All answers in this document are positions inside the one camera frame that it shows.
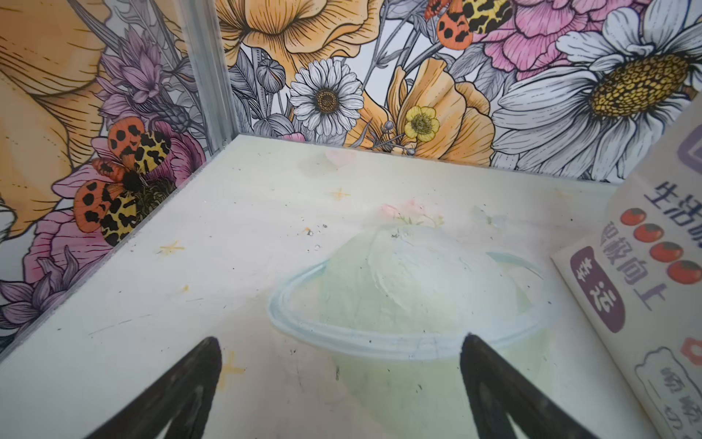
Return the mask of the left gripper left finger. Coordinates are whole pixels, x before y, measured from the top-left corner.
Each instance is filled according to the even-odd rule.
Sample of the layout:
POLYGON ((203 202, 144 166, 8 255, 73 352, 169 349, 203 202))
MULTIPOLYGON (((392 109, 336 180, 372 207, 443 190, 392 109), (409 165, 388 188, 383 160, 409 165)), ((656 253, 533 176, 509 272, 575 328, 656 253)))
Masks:
POLYGON ((221 371, 219 341, 204 338, 89 437, 201 438, 221 371))

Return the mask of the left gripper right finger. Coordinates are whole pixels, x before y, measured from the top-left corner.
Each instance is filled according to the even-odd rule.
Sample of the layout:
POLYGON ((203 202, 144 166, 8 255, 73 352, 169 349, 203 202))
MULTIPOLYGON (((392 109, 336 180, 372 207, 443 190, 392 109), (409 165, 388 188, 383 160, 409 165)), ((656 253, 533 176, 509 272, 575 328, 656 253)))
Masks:
POLYGON ((460 355, 460 371, 480 438, 592 438, 578 423, 482 338, 469 334, 460 355))

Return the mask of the white paper bag with dots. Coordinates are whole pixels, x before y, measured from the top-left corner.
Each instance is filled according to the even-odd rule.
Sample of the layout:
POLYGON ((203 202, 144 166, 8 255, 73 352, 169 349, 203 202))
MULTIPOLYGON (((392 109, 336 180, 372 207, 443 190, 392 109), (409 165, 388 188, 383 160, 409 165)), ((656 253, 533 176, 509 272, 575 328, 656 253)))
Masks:
POLYGON ((701 102, 553 261, 658 435, 701 435, 701 102))

